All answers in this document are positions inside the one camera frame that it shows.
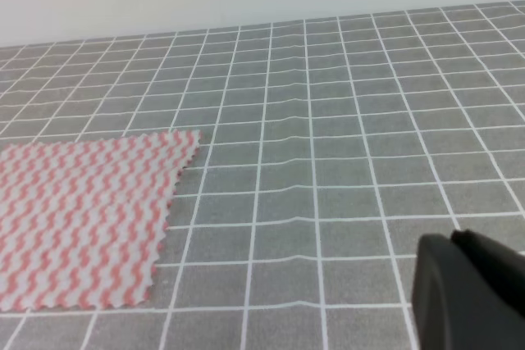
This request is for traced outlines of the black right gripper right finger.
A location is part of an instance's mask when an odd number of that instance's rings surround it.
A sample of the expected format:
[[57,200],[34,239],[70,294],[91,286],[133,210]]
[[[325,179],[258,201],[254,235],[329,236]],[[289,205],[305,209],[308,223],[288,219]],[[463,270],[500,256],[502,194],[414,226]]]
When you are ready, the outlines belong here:
[[471,230],[455,230],[450,240],[507,304],[524,304],[523,255]]

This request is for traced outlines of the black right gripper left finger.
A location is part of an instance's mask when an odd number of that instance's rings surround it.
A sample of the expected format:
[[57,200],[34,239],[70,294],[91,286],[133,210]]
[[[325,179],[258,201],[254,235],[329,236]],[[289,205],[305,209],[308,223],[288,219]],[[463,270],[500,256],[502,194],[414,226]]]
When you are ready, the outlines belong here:
[[412,307],[422,349],[524,347],[524,304],[507,304],[450,237],[419,239]]

